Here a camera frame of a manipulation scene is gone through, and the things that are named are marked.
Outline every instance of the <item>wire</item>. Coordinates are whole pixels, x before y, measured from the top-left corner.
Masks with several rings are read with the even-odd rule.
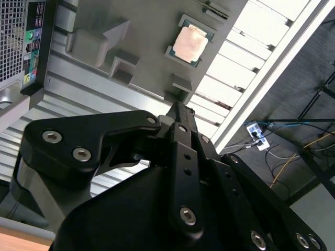
[[[275,177],[274,177],[274,175],[273,175],[273,171],[271,170],[270,165],[269,165],[269,163],[268,163],[268,161],[267,161],[267,154],[269,153],[269,151],[270,151],[271,149],[275,148],[276,146],[278,146],[278,145],[275,145],[275,146],[271,147],[269,150],[267,150],[267,151],[265,152],[265,163],[266,163],[266,165],[267,165],[267,167],[268,167],[268,169],[269,169],[269,171],[270,171],[270,173],[271,173],[271,175],[272,175],[273,178],[275,178]]]
[[[327,132],[327,133],[329,133],[329,134],[335,136],[334,132],[330,132],[330,131],[328,131],[328,129],[322,129],[321,127],[317,127],[317,126],[312,125],[312,124],[304,124],[304,123],[301,123],[301,125],[309,126],[309,127],[314,127],[314,128],[316,128],[316,129],[319,129],[319,130],[321,130],[321,131],[323,131],[323,132]]]
[[[266,163],[266,165],[267,165],[267,167],[268,167],[268,169],[269,169],[269,171],[270,171],[270,173],[271,173],[271,176],[272,176],[273,178],[275,178],[275,176],[274,176],[274,174],[273,174],[273,170],[271,170],[270,165],[269,165],[269,163],[268,163],[268,161],[267,161],[267,154],[269,153],[269,151],[270,151],[271,149],[275,148],[276,146],[278,146],[278,145],[275,145],[275,146],[271,147],[271,148],[270,148],[268,151],[266,151],[266,153],[265,153],[265,163]],[[287,192],[288,192],[287,198],[291,197],[291,190],[290,190],[289,186],[288,186],[287,184],[285,184],[284,182],[281,182],[280,180],[276,180],[275,182],[267,182],[267,183],[269,183],[269,184],[271,184],[271,185],[274,185],[274,184],[276,184],[276,183],[279,183],[279,184],[283,185],[283,186],[287,189]]]
[[[17,203],[17,206],[16,206],[16,208],[15,208],[15,210],[14,210],[13,214],[11,215],[10,219],[11,219],[11,218],[13,218],[13,216],[14,216],[14,214],[15,214],[15,212],[16,212],[16,209],[19,207],[19,205],[20,205],[20,204],[19,204],[19,203]]]
[[[10,210],[10,212],[8,213],[8,215],[6,215],[6,218],[8,218],[8,216],[10,215],[10,213],[14,210],[15,206],[17,205],[18,203],[16,202],[13,206],[13,208]]]
[[[300,157],[300,158],[297,158],[297,159],[295,159],[295,160],[293,160],[293,161],[291,161],[290,164],[293,163],[294,161],[298,161],[299,159],[301,159],[301,157]],[[277,168],[281,167],[281,166],[284,165],[284,164],[285,164],[285,163],[276,165],[275,167],[272,168],[272,172],[274,173],[274,172],[276,171]]]
[[[254,141],[254,142],[252,142],[252,143],[250,143],[250,144],[241,144],[241,145],[231,145],[231,146],[228,146],[228,147],[225,147],[224,149],[228,149],[228,148],[232,148],[232,147],[237,147],[237,146],[249,146],[249,145],[255,145],[255,144],[257,144],[259,142],[259,140],[256,140],[256,141]]]
[[[275,155],[274,153],[270,152],[270,149],[267,151],[268,153],[270,153],[272,156],[279,158],[279,159],[290,159],[291,157],[279,157],[277,155]]]
[[[296,127],[296,126],[300,126],[302,124],[308,124],[310,122],[304,122],[304,123],[293,123],[293,124],[275,124],[275,123],[270,123],[270,122],[258,122],[258,121],[250,121],[250,122],[245,122],[244,124],[253,124],[253,123],[257,123],[257,124],[268,124],[270,126],[278,126],[278,127]]]
[[[314,152],[321,152],[321,151],[324,151],[324,150],[327,150],[331,147],[335,146],[335,144],[332,144],[330,146],[327,146],[327,147],[323,147],[323,149],[318,149],[318,150],[315,150]]]
[[[303,148],[305,149],[305,148],[307,148],[307,147],[309,147],[310,145],[313,145],[314,143],[317,143],[317,142],[319,142],[320,140],[323,140],[324,138],[326,138],[326,137],[328,137],[328,136],[330,136],[330,135],[333,135],[335,133],[335,131],[333,131],[332,133],[330,133],[330,134],[326,134],[325,136],[323,136],[323,137],[321,137],[321,138],[319,138],[319,139],[317,139],[317,140],[314,140],[314,141],[312,141],[312,142],[310,142],[310,143],[308,143],[307,145],[305,145]],[[287,165],[291,162],[291,160],[293,160],[294,159],[294,157],[295,156],[297,156],[297,154],[294,154],[285,164],[284,164],[284,166],[282,167],[282,169],[279,171],[279,173],[276,175],[276,177],[274,178],[274,180],[273,180],[273,182],[276,182],[277,181],[277,179],[278,179],[278,177],[280,176],[280,174],[283,172],[283,170],[287,167]]]

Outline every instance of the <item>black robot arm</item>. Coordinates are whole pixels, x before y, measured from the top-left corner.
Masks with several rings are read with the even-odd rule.
[[[23,135],[11,191],[44,215],[50,250],[326,250],[238,156],[219,156],[194,111],[39,120]],[[150,161],[91,198],[95,175]]]

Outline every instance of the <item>metal mesh grille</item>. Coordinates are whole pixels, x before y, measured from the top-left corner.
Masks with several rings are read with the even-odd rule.
[[[27,2],[0,0],[0,82],[22,70]]]

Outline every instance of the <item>ribbed metal panel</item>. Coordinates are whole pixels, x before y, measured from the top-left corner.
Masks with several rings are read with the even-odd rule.
[[[37,119],[92,115],[107,112],[147,110],[164,115],[169,106],[135,90],[112,82],[97,69],[65,54],[66,37],[54,32],[43,101],[0,134],[0,179],[10,181],[25,126]],[[212,136],[217,126],[197,118],[199,130]],[[97,195],[148,167],[141,161],[95,177],[91,193]]]

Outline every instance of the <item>wall outlet plate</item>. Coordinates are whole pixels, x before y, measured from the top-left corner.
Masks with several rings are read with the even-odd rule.
[[[251,122],[250,124],[248,124],[246,127],[247,131],[249,132],[251,138],[253,141],[256,141],[258,140],[259,138],[260,141],[263,143],[262,145],[258,145],[258,150],[262,151],[264,149],[267,149],[270,147],[268,141],[266,140],[266,138],[263,138],[263,135],[262,135],[262,129],[260,128],[260,126],[256,123],[256,122]],[[257,133],[257,138],[255,138],[252,133]]]

